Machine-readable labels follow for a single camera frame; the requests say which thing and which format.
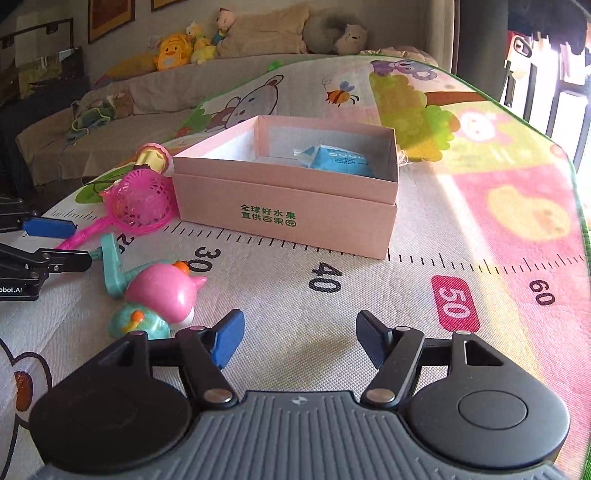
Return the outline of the pink toy net scoop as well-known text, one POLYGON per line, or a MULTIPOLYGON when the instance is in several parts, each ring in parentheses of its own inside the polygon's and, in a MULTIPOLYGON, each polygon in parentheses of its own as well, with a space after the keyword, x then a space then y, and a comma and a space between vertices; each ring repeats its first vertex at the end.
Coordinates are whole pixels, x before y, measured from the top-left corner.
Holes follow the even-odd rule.
POLYGON ((150 168, 140 168, 102 192, 106 215, 77 231, 57 246, 76 250, 110 227, 131 235, 144 235, 165 226, 178 214, 172 179, 150 168))

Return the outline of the teal toy with handle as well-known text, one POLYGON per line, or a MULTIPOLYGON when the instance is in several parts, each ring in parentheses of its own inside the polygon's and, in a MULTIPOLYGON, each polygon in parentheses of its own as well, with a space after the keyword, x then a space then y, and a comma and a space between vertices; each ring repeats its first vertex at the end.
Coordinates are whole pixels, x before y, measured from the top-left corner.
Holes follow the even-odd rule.
POLYGON ((107 332, 113 339, 118 339, 132 331, 144 331, 150 340, 170 337, 168 324, 153 310, 145 300, 126 300, 125 295, 132 281, 144 270, 156 265, 156 262, 123 271, 119 245, 112 233, 104 234, 100 246, 90 253, 93 260, 102 262, 103 281, 107 294, 122 301, 122 306, 112 315, 107 332))

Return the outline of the pink yellow cupcake toy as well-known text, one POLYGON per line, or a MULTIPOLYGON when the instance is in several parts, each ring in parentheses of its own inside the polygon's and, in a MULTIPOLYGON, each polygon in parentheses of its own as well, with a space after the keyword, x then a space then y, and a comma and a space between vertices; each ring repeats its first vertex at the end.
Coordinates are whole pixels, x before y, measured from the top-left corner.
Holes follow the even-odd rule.
POLYGON ((172 156, 165 147, 157 143, 147 143, 137 150, 133 168, 149 168, 156 173, 163 174, 171 162, 172 156))

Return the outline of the beige covered sofa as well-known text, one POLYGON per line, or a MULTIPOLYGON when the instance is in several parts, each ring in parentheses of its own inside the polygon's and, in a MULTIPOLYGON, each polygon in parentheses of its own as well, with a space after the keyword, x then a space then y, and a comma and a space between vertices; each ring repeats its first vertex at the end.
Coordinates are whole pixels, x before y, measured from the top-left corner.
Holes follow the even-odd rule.
POLYGON ((273 62, 284 65, 305 58, 286 54, 215 59, 113 82, 27 127, 16 144, 34 186, 97 176, 130 157, 140 145, 167 141, 205 99, 262 76, 273 62), (75 115, 109 97, 122 106, 122 112, 68 142, 66 133, 75 115))

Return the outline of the green cloth on sofa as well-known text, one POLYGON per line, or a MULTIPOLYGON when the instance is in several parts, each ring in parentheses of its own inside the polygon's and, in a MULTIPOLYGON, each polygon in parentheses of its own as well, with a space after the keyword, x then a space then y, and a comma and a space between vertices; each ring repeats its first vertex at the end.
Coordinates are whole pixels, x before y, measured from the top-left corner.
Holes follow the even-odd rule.
POLYGON ((116 116, 116 109, 108 102, 87 109, 76 117, 66 133, 66 140, 73 144, 88 135, 91 130, 108 124, 116 116))

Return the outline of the pink cardboard box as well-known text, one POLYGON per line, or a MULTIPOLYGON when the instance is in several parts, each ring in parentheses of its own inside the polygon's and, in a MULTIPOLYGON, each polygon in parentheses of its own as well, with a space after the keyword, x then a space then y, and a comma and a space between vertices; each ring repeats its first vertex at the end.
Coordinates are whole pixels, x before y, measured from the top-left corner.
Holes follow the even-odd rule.
POLYGON ((391 128, 256 116, 179 152, 172 163, 185 222, 378 260, 387 256, 399 190, 391 128), (294 154, 319 146, 362 155, 372 174, 318 170, 294 154))

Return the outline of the blue white tissue pack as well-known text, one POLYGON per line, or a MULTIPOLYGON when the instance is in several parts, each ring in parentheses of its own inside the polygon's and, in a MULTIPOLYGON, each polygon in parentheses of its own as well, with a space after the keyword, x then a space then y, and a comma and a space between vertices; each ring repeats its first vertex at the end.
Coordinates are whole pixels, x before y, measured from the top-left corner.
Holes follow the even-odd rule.
POLYGON ((328 145, 311 146, 304 150, 294 149, 294 157, 305 167, 332 173, 374 178, 364 155, 328 145))

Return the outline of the yellow duck plush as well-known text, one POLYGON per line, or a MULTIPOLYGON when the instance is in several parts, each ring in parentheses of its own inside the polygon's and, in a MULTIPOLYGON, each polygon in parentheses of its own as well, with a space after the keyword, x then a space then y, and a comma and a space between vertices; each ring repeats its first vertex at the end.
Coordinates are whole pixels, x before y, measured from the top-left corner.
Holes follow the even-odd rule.
POLYGON ((189 64, 191 55, 190 39, 185 34, 176 33, 160 42, 154 64, 157 71, 171 70, 189 64))

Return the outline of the framed red picture middle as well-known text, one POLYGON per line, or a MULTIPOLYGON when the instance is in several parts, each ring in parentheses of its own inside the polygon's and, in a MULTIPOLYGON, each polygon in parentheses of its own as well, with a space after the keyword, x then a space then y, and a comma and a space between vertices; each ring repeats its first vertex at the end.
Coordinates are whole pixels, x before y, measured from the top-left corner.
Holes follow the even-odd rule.
POLYGON ((109 32, 135 19, 134 0, 89 0, 88 42, 93 43, 109 32))

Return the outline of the framed red picture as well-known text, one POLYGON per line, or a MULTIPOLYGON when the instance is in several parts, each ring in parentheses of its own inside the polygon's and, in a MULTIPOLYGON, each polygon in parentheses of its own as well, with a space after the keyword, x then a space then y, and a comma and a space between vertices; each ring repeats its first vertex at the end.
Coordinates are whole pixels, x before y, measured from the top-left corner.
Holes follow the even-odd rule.
POLYGON ((109 32, 135 19, 134 0, 89 0, 88 42, 93 43, 109 32))
POLYGON ((182 1, 183 0, 151 0, 150 9, 152 12, 155 12, 182 1))

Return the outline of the small yellow chick plush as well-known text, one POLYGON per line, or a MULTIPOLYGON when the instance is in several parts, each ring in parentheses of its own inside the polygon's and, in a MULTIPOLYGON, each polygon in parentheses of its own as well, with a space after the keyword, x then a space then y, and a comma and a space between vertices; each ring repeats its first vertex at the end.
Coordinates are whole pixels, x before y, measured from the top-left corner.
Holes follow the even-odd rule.
POLYGON ((216 57, 217 49, 211 43, 211 40, 205 36, 204 29, 201 25, 192 21, 186 28, 185 34, 191 44, 192 54, 190 62, 197 65, 202 65, 209 60, 216 57))

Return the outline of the framed red picture right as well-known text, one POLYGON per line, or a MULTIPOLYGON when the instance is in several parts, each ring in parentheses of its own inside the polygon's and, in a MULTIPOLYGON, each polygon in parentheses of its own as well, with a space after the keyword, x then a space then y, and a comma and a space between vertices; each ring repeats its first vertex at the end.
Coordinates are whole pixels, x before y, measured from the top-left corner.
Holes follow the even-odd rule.
POLYGON ((183 0, 151 0, 150 9, 152 12, 155 12, 182 1, 183 0))

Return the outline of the doll plush with red hat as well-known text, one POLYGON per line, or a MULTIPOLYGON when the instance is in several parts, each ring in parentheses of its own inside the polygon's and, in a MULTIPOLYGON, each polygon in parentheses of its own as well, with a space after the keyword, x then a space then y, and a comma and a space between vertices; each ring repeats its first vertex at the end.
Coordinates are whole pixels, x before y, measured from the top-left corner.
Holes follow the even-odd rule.
POLYGON ((223 7, 218 9, 215 20, 216 32, 211 40, 213 45, 217 45, 228 35, 229 29, 231 29, 233 24, 235 24, 235 20, 236 15, 231 10, 223 7))

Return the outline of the folded beige blanket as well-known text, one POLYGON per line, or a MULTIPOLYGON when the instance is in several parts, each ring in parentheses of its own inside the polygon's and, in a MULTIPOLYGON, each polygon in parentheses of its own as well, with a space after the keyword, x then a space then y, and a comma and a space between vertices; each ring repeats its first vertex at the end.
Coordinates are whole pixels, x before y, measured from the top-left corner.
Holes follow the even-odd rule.
POLYGON ((420 61, 431 66, 438 67, 437 60, 424 50, 418 49, 413 46, 398 46, 398 47, 386 47, 380 49, 367 49, 361 51, 362 55, 386 55, 399 58, 407 58, 415 61, 420 61))

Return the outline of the beige pillow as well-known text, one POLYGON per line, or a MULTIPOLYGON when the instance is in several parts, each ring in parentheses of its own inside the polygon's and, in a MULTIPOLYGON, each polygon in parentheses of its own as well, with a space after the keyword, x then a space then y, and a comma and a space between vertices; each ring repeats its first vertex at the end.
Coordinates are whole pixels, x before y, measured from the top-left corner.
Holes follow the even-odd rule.
POLYGON ((239 16, 217 44, 221 58, 271 54, 304 54, 304 25, 310 18, 308 3, 298 3, 259 15, 239 16))

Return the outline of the grey bear plush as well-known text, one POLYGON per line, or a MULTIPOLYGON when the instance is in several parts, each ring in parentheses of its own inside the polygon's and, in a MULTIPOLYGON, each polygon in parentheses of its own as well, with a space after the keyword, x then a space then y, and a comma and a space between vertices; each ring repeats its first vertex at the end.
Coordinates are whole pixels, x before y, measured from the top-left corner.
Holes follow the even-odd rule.
POLYGON ((335 53, 338 55, 359 54, 365 49, 368 31, 361 25, 346 25, 342 37, 335 41, 335 53))

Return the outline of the grey neck pillow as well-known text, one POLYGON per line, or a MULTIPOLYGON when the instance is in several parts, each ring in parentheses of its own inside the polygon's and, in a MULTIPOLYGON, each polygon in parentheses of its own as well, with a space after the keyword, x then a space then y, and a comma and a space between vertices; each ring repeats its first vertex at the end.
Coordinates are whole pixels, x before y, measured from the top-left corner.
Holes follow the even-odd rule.
POLYGON ((356 15, 329 8, 311 13, 304 24, 303 39, 312 54, 335 53, 335 42, 345 34, 346 26, 360 24, 356 15))

